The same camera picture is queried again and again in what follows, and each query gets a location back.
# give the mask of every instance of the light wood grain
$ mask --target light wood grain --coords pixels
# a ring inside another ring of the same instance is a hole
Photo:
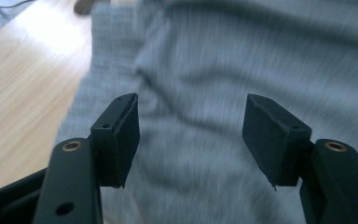
[[[43,169],[90,66],[90,17],[38,0],[0,30],[0,188]]]

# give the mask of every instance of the wrinkled cloth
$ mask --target wrinkled cloth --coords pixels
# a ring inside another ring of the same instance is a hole
[[[87,137],[130,92],[141,142],[126,188],[102,188],[107,223],[305,223],[299,187],[275,191],[242,141],[246,96],[358,150],[358,1],[97,5],[90,70],[56,141]]]

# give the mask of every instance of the bolt hole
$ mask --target bolt hole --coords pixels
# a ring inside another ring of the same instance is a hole
[[[74,210],[75,205],[73,203],[63,203],[56,209],[56,215],[59,217],[66,216]]]
[[[74,141],[74,142],[70,142],[70,143],[65,144],[62,147],[62,150],[64,150],[64,151],[74,151],[74,150],[77,150],[80,147],[81,147],[81,143],[77,142],[77,141]]]
[[[338,151],[338,152],[344,152],[347,150],[347,148],[345,146],[341,145],[340,143],[326,142],[324,145],[326,147],[328,147],[334,151]]]

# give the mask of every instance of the wooden surface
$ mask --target wooden surface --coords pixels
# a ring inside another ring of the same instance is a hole
[[[90,66],[90,17],[38,0],[0,30],[0,188],[45,168]]]

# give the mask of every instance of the black cable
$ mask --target black cable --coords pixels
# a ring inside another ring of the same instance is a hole
[[[24,3],[27,3],[27,2],[33,2],[33,1],[35,1],[35,0],[26,0],[26,1],[20,2],[20,3],[16,4],[16,5],[10,6],[10,7],[0,7],[0,8],[11,8],[11,7],[17,7],[17,6],[22,5],[22,4],[24,4]]]

